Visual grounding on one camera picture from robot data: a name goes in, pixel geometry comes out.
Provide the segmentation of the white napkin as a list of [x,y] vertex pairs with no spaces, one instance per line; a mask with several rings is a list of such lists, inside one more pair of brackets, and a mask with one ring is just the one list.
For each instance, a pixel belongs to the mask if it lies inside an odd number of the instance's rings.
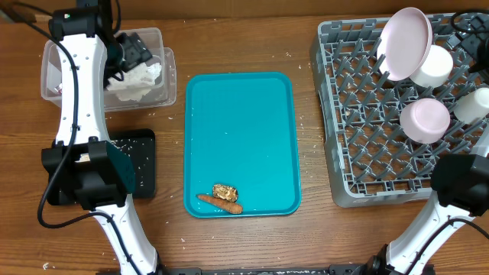
[[140,101],[156,85],[156,79],[160,76],[161,71],[160,63],[154,63],[150,66],[142,63],[124,73],[124,80],[121,82],[110,78],[106,89],[114,92],[120,101]]

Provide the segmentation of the red snack wrapper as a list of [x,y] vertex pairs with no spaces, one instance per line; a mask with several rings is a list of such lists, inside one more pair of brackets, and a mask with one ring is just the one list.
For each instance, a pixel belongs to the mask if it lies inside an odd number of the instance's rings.
[[58,94],[61,94],[62,93],[62,88],[63,86],[61,84],[59,84],[58,86],[56,86],[54,89],[55,91],[58,93]]

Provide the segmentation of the brown food scrap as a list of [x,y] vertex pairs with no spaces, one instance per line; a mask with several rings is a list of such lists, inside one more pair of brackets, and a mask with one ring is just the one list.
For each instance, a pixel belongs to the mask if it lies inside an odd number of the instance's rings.
[[215,198],[223,199],[228,202],[236,202],[238,200],[238,191],[232,186],[215,184],[212,187],[212,194]]

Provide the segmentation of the orange carrot piece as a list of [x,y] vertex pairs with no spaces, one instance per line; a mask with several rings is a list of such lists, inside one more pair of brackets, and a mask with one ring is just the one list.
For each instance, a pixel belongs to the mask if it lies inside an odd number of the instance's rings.
[[197,198],[233,215],[239,215],[243,212],[243,207],[235,202],[229,202],[209,195],[198,195]]

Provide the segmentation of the large white plate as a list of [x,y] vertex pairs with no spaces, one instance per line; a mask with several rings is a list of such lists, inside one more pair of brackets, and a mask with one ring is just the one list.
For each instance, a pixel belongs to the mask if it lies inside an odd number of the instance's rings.
[[377,47],[379,66],[388,79],[399,81],[410,77],[421,67],[432,44],[432,26],[418,8],[408,7],[396,12],[385,24]]

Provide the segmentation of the white cup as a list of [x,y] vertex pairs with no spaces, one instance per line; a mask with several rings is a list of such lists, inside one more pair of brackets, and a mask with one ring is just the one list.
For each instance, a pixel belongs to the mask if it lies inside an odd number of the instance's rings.
[[480,88],[460,98],[454,109],[454,115],[465,124],[472,125],[488,114],[488,88]]

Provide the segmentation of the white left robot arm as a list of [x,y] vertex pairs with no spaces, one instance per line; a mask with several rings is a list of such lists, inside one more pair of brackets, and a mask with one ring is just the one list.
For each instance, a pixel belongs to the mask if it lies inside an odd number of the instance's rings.
[[120,24],[109,1],[78,1],[75,8],[54,11],[45,34],[57,46],[62,73],[62,108],[57,135],[42,150],[49,174],[37,208],[45,228],[46,203],[61,197],[78,203],[85,214],[56,225],[63,228],[86,218],[102,227],[122,274],[162,274],[156,248],[149,242],[134,207],[136,173],[131,158],[110,140],[105,123],[104,89],[108,78],[128,71]]

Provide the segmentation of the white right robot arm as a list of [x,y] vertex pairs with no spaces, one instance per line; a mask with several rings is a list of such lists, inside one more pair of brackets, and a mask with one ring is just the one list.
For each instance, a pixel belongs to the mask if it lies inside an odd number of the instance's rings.
[[[405,27],[398,11],[387,22],[384,32],[400,49],[400,38],[407,34],[395,31]],[[462,98],[462,114],[475,122],[488,114],[488,96],[473,92]],[[414,141],[431,144],[448,129],[448,109],[436,99],[418,99],[403,109],[400,125]],[[441,246],[463,225],[470,225],[488,239],[488,233],[473,223],[488,210],[488,127],[471,149],[471,154],[447,154],[435,165],[431,175],[431,195],[407,230],[385,244],[377,255],[352,274],[423,274],[425,265]]]

